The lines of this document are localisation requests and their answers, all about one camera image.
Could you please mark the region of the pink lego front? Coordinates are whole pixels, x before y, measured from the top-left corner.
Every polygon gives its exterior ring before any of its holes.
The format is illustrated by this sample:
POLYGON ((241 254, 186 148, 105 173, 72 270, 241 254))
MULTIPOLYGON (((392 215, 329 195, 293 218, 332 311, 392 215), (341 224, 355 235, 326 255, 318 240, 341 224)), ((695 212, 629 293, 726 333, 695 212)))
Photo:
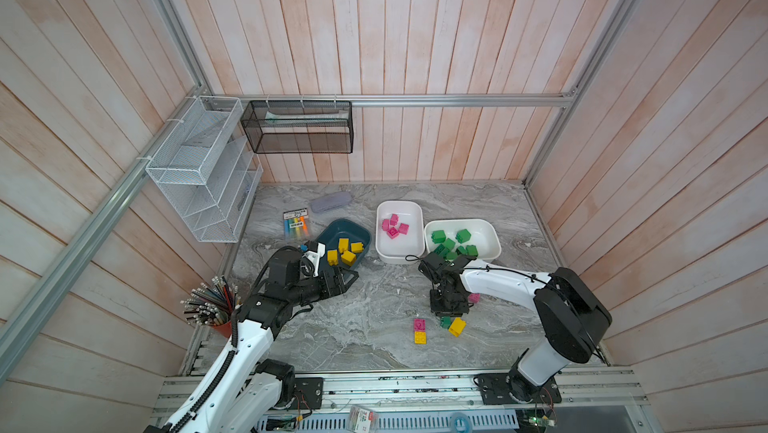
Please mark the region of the pink lego front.
POLYGON ((417 332, 426 331, 426 323, 424 319, 416 318, 413 320, 413 328, 417 332))

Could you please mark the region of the green lego top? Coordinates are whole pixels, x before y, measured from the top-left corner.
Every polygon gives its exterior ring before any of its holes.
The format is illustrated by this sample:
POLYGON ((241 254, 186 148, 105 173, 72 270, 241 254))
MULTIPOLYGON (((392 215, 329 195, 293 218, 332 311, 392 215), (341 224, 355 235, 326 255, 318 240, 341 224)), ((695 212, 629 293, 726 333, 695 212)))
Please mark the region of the green lego top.
POLYGON ((471 232, 464 228, 456 232, 455 238, 459 244, 465 244, 471 240, 471 232))

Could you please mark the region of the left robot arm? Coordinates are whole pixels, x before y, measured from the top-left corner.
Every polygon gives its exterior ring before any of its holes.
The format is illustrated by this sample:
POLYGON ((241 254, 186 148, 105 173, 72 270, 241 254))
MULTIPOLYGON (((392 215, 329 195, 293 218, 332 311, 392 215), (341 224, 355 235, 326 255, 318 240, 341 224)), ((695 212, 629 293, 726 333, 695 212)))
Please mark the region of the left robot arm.
POLYGON ((295 369, 265 359, 282 328, 314 303, 345 293, 359 273, 324 259, 309 241, 285 246, 262 267, 250 296, 231 315, 228 343, 181 407, 147 432, 253 432, 269 410, 299 408, 295 369))

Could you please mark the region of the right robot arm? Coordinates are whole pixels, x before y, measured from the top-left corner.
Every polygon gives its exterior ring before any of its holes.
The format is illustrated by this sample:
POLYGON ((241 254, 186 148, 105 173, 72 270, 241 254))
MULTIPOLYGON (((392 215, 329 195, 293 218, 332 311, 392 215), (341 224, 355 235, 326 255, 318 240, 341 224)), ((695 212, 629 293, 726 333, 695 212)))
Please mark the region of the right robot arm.
POLYGON ((555 375, 571 363, 586 364, 612 316, 578 274, 565 267, 551 273, 519 271, 467 255, 454 259, 431 252, 418 270, 431 283, 430 308, 438 317, 461 318, 472 294, 498 298, 538 314, 544 337, 525 350, 504 374, 480 374, 474 381, 486 405, 560 400, 555 375))

